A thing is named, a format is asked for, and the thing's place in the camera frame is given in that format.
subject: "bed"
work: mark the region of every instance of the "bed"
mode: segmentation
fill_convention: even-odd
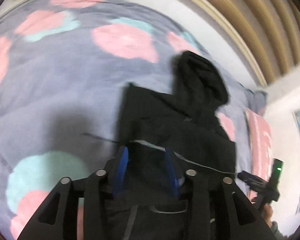
[[[260,67],[258,49],[253,54],[255,47],[231,25],[224,33],[237,45],[243,67],[249,66],[243,69],[252,73],[251,88],[287,72],[284,64],[275,65],[282,72],[265,67],[270,64]],[[113,156],[122,88],[134,82],[171,93],[173,59],[184,50],[210,60],[220,72],[230,100],[216,115],[236,142],[236,172],[250,172],[245,110],[260,113],[266,93],[246,89],[238,82],[245,77],[234,78],[229,65],[202,44],[166,15],[126,0],[22,0],[1,14],[1,234],[17,239],[60,178],[84,178],[105,165]]]

